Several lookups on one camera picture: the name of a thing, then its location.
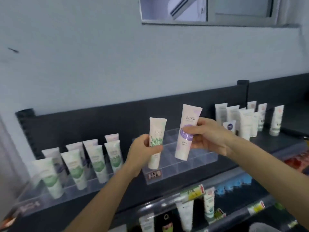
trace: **hand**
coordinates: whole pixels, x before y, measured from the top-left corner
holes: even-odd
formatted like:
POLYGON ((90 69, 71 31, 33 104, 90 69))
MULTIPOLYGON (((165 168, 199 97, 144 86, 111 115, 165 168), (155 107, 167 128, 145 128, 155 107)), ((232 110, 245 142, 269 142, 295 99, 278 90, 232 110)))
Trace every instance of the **hand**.
POLYGON ((228 141, 235 136, 216 121, 202 117, 198 119, 197 126, 187 126, 183 130, 188 134, 196 134, 191 148, 204 148, 224 156, 230 151, 228 141))
POLYGON ((126 160, 127 167, 132 171, 134 177, 137 177, 141 168, 150 160, 151 156, 160 153, 163 146, 149 147, 149 135, 143 134, 133 141, 130 146, 126 160))

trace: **air conditioner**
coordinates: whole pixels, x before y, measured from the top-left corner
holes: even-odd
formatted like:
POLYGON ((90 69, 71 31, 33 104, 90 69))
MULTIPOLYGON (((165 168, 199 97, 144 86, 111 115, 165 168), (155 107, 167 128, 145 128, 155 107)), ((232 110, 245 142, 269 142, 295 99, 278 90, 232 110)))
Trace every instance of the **air conditioner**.
POLYGON ((175 20, 196 0, 170 0, 168 14, 175 20))

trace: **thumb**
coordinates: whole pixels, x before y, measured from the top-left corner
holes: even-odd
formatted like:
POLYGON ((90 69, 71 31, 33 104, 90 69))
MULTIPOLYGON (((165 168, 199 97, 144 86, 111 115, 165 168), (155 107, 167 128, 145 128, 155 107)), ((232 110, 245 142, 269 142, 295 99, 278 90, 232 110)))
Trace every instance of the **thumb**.
POLYGON ((205 125, 186 126, 183 130, 188 134, 203 134, 207 131, 207 127, 205 125))
POLYGON ((154 147, 148 147, 149 148, 149 154, 150 155, 154 155, 157 153, 160 153, 161 151, 163 151, 163 146, 162 145, 158 145, 158 146, 154 146, 154 147))

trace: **glass pane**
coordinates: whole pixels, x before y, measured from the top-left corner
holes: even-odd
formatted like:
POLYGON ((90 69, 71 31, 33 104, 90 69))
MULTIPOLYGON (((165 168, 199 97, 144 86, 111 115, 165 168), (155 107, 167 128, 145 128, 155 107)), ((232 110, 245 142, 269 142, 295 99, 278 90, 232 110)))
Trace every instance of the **glass pane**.
POLYGON ((142 20, 206 21, 206 0, 140 0, 142 20))
POLYGON ((216 0, 216 14, 269 17, 272 0, 216 0))

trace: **window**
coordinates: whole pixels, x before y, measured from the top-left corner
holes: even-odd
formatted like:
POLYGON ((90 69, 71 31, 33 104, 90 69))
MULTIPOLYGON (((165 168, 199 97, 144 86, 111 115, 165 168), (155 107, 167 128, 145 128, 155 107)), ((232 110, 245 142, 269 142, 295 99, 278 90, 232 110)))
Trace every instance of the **window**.
POLYGON ((293 1, 140 0, 140 10, 144 24, 274 27, 288 24, 293 1))

